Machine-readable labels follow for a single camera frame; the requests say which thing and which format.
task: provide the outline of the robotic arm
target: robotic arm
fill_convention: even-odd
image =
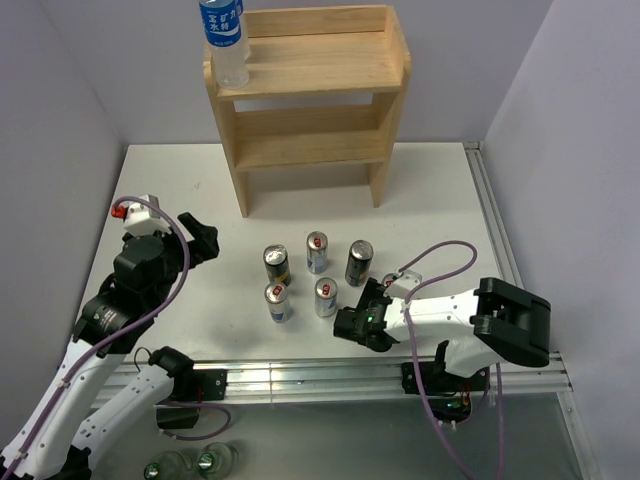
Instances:
[[[532,293],[497,278],[483,278],[475,290],[440,298],[404,297],[419,276],[405,271],[392,282],[369,279],[356,308],[338,311],[333,334],[376,352],[407,341],[409,308],[418,337],[441,340],[435,371],[469,378],[496,362],[526,367],[549,364],[551,306]]]
[[[155,197],[142,199],[146,204],[158,206]],[[151,319],[98,350],[68,382],[64,381],[68,369],[94,345],[160,306],[183,268],[185,259],[180,240],[149,206],[133,203],[128,208],[114,209],[112,215],[124,221],[127,231],[122,252],[115,258],[114,271],[102,283],[98,295],[83,307],[64,360],[40,404],[20,433],[0,453],[3,480],[7,470],[14,469],[18,461],[17,468],[8,477],[12,480],[90,478],[90,468],[113,439],[145,408],[167,398],[175,388],[175,379],[193,367],[187,357],[165,347],[154,354],[157,364],[145,367],[125,391],[86,418],[105,381],[153,325]],[[188,242],[189,268],[218,256],[215,227],[200,224],[190,213],[179,215],[178,220],[193,236]],[[36,425],[56,395],[58,401],[48,411],[46,421]],[[31,446],[22,451],[25,439],[36,431]]]

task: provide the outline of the blue label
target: blue label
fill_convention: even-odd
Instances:
[[[200,5],[207,41],[215,47],[229,47],[240,40],[240,22],[236,2],[224,7]]]

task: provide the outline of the white table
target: white table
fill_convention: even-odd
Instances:
[[[253,361],[379,357],[365,347],[333,337],[333,319],[314,312],[319,276],[306,269],[305,240],[320,230],[329,237],[330,266],[339,306],[355,306],[362,288],[344,280],[349,245],[369,240],[375,250],[371,275],[382,276],[429,246],[449,239],[475,244],[476,265],[457,278],[433,285],[425,295],[458,293],[498,276],[485,221],[461,144],[398,144],[385,201],[371,206],[361,166],[318,167],[254,174],[251,216],[240,216],[219,145],[131,146],[114,199],[150,193],[172,216],[189,211],[219,230],[221,253],[189,274],[180,296],[139,340],[150,349],[171,345],[194,360]],[[112,271],[122,248],[120,222],[107,218],[83,303]],[[282,243],[290,256],[294,318],[271,321],[263,290],[262,251]],[[447,247],[417,264],[424,278],[466,263],[464,247]],[[421,353],[437,342],[426,340]],[[386,355],[408,355],[408,344]]]

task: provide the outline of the water bottle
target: water bottle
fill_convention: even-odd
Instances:
[[[144,468],[144,480],[186,480],[190,468],[187,460],[178,452],[162,452],[151,459]]]
[[[224,480],[233,470],[238,458],[235,448],[224,443],[207,445],[198,457],[197,470],[207,480]]]
[[[249,81],[240,38],[236,0],[200,0],[200,13],[211,49],[216,81],[224,88],[242,88]]]
[[[242,42],[244,59],[246,60],[249,58],[249,55],[251,55],[251,47],[249,46],[249,30],[247,30],[247,17],[244,16],[243,0],[236,0],[236,3],[238,4],[238,15],[240,15],[240,30],[242,30],[240,41]]]

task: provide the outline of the wooden rack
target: wooden rack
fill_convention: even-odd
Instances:
[[[393,7],[246,11],[249,83],[215,81],[205,46],[204,79],[243,217],[248,172],[265,168],[366,164],[374,207],[382,201],[411,73]],[[237,112],[234,102],[373,93],[369,105]]]

